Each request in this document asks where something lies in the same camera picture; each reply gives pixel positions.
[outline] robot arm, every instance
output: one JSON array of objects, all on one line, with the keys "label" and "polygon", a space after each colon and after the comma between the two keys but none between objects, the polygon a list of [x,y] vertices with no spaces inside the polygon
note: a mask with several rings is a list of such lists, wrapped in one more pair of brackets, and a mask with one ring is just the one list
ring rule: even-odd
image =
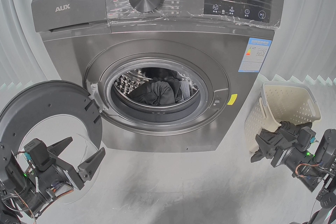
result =
[{"label": "robot arm", "polygon": [[308,149],[317,140],[311,127],[311,122],[294,125],[282,121],[274,133],[263,129],[256,135],[259,149],[251,157],[251,162],[266,158],[271,159],[273,167],[286,165],[293,172],[292,177],[298,178],[310,192],[323,180],[323,187],[316,197],[322,209],[308,222],[322,224],[330,218],[336,220],[336,129],[325,131],[315,154],[312,154]]},{"label": "robot arm", "polygon": [[[49,147],[35,138],[25,145],[24,151],[15,154],[11,148],[0,143],[0,224],[22,224],[21,212],[36,219],[57,199],[75,188],[81,190],[92,179],[105,156],[101,148],[75,168],[60,159],[59,154],[72,142],[65,138]],[[29,165],[23,171],[15,155],[24,154]]]}]

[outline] yellow sticker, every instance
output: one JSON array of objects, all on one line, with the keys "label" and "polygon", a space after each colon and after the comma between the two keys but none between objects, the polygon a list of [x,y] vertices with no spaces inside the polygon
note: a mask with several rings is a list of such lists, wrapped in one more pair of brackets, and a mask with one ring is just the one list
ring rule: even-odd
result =
[{"label": "yellow sticker", "polygon": [[229,103],[227,105],[233,105],[233,103],[237,99],[237,96],[238,96],[238,94],[231,95],[230,101],[229,101]]}]

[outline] black cloth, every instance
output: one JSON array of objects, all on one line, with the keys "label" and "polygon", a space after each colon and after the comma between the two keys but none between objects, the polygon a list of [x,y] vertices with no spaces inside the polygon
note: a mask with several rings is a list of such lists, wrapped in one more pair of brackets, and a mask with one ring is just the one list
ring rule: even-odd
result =
[{"label": "black cloth", "polygon": [[165,68],[143,68],[145,76],[153,78],[129,93],[129,98],[141,104],[170,105],[182,100],[177,72]]},{"label": "black cloth", "polygon": [[129,97],[138,103],[148,105],[175,104],[175,95],[168,82],[145,82],[129,93]]}]

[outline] play pause button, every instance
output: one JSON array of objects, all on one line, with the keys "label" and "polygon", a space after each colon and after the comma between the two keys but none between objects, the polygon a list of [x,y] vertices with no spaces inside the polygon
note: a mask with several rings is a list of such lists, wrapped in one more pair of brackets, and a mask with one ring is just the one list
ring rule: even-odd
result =
[{"label": "play pause button", "polygon": [[266,17],[266,12],[263,11],[263,10],[260,10],[260,11],[259,11],[259,18],[260,18],[260,19],[264,19],[265,17]]}]

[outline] door hinge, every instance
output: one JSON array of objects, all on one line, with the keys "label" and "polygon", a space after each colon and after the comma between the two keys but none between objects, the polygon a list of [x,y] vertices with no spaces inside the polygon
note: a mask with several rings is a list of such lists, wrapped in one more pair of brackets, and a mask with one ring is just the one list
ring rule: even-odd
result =
[{"label": "door hinge", "polygon": [[92,83],[90,85],[92,94],[89,96],[91,100],[95,100],[96,104],[99,106],[99,113],[108,110],[109,108],[106,106],[106,104],[103,102],[102,98],[100,97],[100,94],[98,92],[98,84]]}]

